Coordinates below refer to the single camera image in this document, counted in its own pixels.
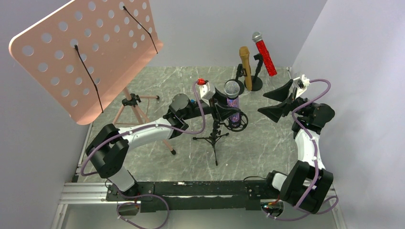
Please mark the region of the pink perforated music stand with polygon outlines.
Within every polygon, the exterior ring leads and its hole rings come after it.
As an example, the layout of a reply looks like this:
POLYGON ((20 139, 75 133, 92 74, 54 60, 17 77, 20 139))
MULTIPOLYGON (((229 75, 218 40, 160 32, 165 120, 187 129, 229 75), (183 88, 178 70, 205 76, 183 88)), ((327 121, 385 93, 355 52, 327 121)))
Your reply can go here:
POLYGON ((72 0, 15 35, 9 53, 79 125, 160 52, 147 0, 72 0))

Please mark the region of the gold microphone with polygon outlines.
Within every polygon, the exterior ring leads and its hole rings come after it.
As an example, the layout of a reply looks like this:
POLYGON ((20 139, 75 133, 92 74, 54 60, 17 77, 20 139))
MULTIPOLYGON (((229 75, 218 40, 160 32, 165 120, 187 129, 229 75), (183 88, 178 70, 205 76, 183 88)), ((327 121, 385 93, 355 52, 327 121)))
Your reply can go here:
POLYGON ((250 52, 247 46, 242 46, 239 49, 239 56, 241 59, 241 64, 245 77, 245 86, 248 91, 252 91, 252 77, 251 77, 251 67, 249 62, 250 52))

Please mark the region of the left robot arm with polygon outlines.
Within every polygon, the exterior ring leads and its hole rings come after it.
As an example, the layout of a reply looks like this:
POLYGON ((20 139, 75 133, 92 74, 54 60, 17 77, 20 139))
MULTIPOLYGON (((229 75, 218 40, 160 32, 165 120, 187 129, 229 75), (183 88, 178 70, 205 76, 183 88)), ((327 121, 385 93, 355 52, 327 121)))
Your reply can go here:
POLYGON ((181 134, 197 135, 205 130, 206 115, 211 115, 217 124, 226 126, 230 131, 245 129, 248 122, 234 119, 243 112, 235 106, 233 99, 207 85, 200 89, 199 92, 194 91, 195 101, 185 94, 175 95, 168 112, 155 121, 133 127, 104 126, 85 150, 87 158, 80 174, 84 177, 92 175, 85 172, 85 167, 91 163, 95 168, 94 174, 109 180, 118 190, 134 190, 137 182, 124 167, 128 151, 181 134))

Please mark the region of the black round mic stand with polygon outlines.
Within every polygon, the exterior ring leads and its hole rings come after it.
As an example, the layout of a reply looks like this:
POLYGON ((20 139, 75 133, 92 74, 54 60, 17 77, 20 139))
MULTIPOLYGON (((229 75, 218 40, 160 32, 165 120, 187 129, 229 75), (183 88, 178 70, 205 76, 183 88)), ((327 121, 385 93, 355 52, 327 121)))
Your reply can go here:
MULTIPOLYGON (((247 63, 248 54, 240 55, 240 58, 242 60, 242 64, 247 63)), ((256 61, 258 61, 258 64, 256 67, 255 75, 251 75, 251 81, 252 81, 252 90, 251 91, 259 91, 263 86, 262 80, 258 77, 258 75, 261 71, 262 65, 263 65, 263 56, 258 53, 256 55, 254 55, 254 59, 256 61)), ((246 69, 245 69, 244 65, 242 65, 242 76, 246 77, 246 69)))
POLYGON ((234 79, 240 87, 239 95, 241 95, 245 90, 244 83, 240 80, 240 79, 242 79, 242 77, 243 77, 243 65, 240 63, 237 66, 235 79, 234 79))

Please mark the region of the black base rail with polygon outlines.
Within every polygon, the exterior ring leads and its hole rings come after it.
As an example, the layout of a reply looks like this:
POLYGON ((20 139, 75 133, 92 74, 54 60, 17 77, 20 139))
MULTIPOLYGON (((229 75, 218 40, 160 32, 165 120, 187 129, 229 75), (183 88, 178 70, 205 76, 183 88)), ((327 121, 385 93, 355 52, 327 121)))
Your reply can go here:
POLYGON ((137 182, 119 194, 108 186, 109 202, 138 201, 142 213, 158 210, 233 209, 260 210, 261 204, 277 199, 279 191, 263 180, 137 182))

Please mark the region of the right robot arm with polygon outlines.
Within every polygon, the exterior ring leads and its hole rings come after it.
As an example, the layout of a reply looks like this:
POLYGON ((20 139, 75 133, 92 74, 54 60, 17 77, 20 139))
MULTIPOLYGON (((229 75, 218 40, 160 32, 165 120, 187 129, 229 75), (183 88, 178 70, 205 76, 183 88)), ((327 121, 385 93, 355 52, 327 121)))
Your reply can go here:
POLYGON ((320 156, 320 134, 326 123, 335 117, 335 111, 316 100, 330 89, 330 82, 322 80, 327 88, 313 100, 302 98, 311 80, 290 79, 285 85, 263 96, 279 104, 262 107, 258 111, 275 123, 291 114, 291 130, 298 149, 298 160, 288 175, 273 171, 267 186, 278 191, 280 200, 309 214, 317 214, 333 183, 333 174, 326 170, 320 156))

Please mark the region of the purple glitter microphone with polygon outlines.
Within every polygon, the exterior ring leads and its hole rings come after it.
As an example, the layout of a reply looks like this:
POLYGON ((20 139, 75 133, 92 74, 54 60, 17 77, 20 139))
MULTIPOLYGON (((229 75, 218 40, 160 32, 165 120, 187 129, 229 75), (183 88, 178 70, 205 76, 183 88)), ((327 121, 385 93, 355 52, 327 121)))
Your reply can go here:
MULTIPOLYGON (((239 93, 240 86, 234 80, 229 80, 224 84, 224 93, 227 97, 227 104, 230 107, 239 108, 239 93)), ((240 125, 240 113, 236 113, 229 117, 230 122, 233 127, 238 127, 240 125)))

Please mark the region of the red glitter microphone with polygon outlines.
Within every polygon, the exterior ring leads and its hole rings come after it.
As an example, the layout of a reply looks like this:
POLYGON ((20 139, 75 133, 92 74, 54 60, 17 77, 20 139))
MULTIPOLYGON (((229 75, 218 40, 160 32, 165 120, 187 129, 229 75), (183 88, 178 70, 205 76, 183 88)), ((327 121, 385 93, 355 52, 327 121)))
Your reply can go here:
POLYGON ((276 68, 272 62, 270 53, 263 41, 262 34, 258 31, 252 34, 252 41, 256 44, 259 53, 263 57, 263 62, 270 77, 277 75, 276 68))

